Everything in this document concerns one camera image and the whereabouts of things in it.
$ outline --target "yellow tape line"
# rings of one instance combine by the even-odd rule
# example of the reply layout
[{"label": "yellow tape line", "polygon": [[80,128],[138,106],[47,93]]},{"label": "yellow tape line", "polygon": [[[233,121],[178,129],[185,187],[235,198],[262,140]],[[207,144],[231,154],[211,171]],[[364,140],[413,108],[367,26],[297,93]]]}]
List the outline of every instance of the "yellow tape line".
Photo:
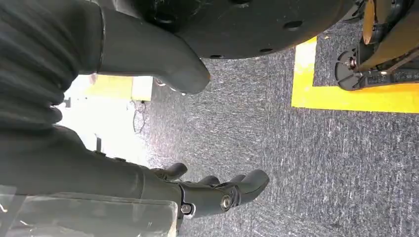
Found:
[{"label": "yellow tape line", "polygon": [[325,110],[419,113],[419,84],[398,84],[345,91],[313,86],[317,38],[296,47],[291,105]]}]

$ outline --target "robotic hand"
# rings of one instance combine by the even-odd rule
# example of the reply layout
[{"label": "robotic hand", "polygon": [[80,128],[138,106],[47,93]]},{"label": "robotic hand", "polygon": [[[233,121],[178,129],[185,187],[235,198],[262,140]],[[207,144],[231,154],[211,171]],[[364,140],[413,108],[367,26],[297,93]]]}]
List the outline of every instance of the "robotic hand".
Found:
[{"label": "robotic hand", "polygon": [[[210,75],[180,38],[84,0],[0,0],[0,186],[17,197],[77,193],[172,201],[178,220],[224,213],[267,186],[261,170],[230,182],[209,176],[175,182],[187,168],[150,170],[87,150],[54,125],[78,74],[152,75],[182,93],[198,93]],[[17,198],[14,203],[24,201]],[[1,217],[0,237],[13,212]]]}]

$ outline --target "black robotic finger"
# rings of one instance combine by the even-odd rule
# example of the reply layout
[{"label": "black robotic finger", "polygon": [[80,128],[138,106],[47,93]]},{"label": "black robotic finger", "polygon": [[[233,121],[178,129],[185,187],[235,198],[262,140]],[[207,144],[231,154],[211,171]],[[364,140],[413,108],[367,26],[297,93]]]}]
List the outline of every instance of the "black robotic finger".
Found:
[{"label": "black robotic finger", "polygon": [[199,184],[204,184],[204,185],[219,185],[220,180],[215,176],[209,175],[209,176],[201,179],[198,183]]}]

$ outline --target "screw hole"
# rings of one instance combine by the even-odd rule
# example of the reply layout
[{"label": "screw hole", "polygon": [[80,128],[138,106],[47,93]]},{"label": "screw hole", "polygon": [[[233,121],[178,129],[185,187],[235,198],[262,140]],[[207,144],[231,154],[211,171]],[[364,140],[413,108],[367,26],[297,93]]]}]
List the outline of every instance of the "screw hole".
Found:
[{"label": "screw hole", "polygon": [[263,48],[263,49],[259,50],[259,52],[261,52],[261,53],[267,53],[267,52],[270,52],[272,50],[273,49],[271,49],[271,48]]},{"label": "screw hole", "polygon": [[210,58],[212,58],[212,59],[221,59],[221,58],[223,58],[223,56],[222,55],[215,54],[215,55],[211,55]]},{"label": "screw hole", "polygon": [[302,21],[290,21],[284,25],[284,29],[288,31],[296,31],[302,25]]}]

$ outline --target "clear plastic cover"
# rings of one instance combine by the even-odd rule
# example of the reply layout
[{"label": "clear plastic cover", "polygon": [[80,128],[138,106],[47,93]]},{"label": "clear plastic cover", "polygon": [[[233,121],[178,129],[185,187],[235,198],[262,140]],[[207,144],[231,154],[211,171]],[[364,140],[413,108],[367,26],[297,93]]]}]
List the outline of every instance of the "clear plastic cover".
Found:
[{"label": "clear plastic cover", "polygon": [[0,186],[0,236],[175,237],[177,205],[80,194],[20,196]]}]

